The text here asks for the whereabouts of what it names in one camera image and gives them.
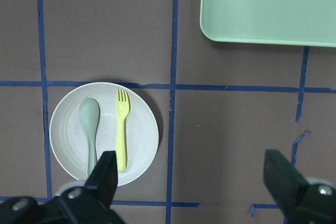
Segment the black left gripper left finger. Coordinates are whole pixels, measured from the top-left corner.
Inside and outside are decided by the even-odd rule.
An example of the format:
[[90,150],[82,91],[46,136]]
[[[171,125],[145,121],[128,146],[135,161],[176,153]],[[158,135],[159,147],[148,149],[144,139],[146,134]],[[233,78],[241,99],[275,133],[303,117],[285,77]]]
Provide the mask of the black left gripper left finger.
[[110,208],[118,185],[117,158],[115,151],[104,151],[84,188],[106,208]]

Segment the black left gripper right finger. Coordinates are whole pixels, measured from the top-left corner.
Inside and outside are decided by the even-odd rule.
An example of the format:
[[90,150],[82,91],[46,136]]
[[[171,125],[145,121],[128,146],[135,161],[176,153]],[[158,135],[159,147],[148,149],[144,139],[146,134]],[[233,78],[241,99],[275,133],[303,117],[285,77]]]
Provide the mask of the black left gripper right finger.
[[308,181],[278,150],[265,150],[263,182],[284,214],[294,212],[309,187]]

